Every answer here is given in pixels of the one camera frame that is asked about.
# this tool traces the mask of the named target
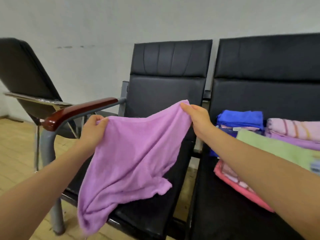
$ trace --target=chair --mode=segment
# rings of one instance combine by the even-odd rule
[[[18,99],[36,125],[34,170],[38,171],[41,120],[72,104],[62,101],[42,64],[25,41],[0,38],[0,79],[10,91],[4,94]],[[104,111],[99,111],[98,114],[104,117],[116,115]],[[85,119],[69,121],[59,128],[58,135],[70,139],[79,138]]]
[[[135,44],[127,94],[123,89],[119,99],[106,98],[70,106],[53,113],[44,121],[45,130],[40,143],[43,164],[47,165],[55,159],[53,144],[57,130],[71,119],[117,104],[123,106],[124,103],[125,117],[148,117],[185,99],[201,105],[211,46],[212,40]],[[185,222],[173,218],[173,213],[195,138],[190,128],[181,143],[176,163],[164,175],[173,185],[165,195],[119,205],[107,222],[137,239],[165,239],[167,235],[183,239]],[[77,206],[79,189],[90,160],[91,157],[61,196],[74,206]],[[65,228],[60,200],[51,210],[51,220],[54,232],[62,234]]]
[[[221,39],[209,114],[258,110],[264,118],[319,121],[320,34]],[[218,159],[204,146],[186,239],[303,239],[214,174]]]

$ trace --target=person's left hand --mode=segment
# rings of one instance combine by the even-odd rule
[[[102,140],[106,126],[108,125],[108,117],[102,115],[92,115],[84,124],[81,132],[79,143],[87,147],[88,150],[94,151],[96,146]]]

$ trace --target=towel label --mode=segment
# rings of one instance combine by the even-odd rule
[[[232,130],[233,130],[233,131],[239,131],[239,130],[241,130],[241,127],[233,127]]]

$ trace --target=chair seat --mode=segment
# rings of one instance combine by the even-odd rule
[[[208,146],[204,152],[189,213],[191,240],[303,239],[277,214],[251,202],[219,179],[214,174],[218,159],[209,157]]]
[[[194,144],[189,140],[182,142],[176,163],[164,175],[172,183],[172,188],[165,195],[155,195],[150,199],[119,205],[110,214],[108,222],[139,239],[164,239],[168,222],[173,216],[178,201]],[[85,162],[66,190],[74,193],[75,202],[78,200],[80,186],[90,161],[91,158]]]
[[[111,112],[106,112],[106,111],[99,111],[97,112],[98,115],[102,115],[103,117],[108,117],[108,116],[118,116],[116,113],[111,113]],[[82,118],[77,118],[74,120],[77,130],[81,130],[81,124],[82,124]],[[69,138],[69,139],[75,139],[74,134],[72,133],[70,127],[68,124],[65,124],[58,130],[58,135]]]

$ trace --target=green towel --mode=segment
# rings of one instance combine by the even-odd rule
[[[246,129],[238,132],[237,139],[278,157],[282,157],[309,171],[311,171],[310,164],[315,161],[314,157],[319,156],[318,151],[304,149],[284,141],[261,136]]]

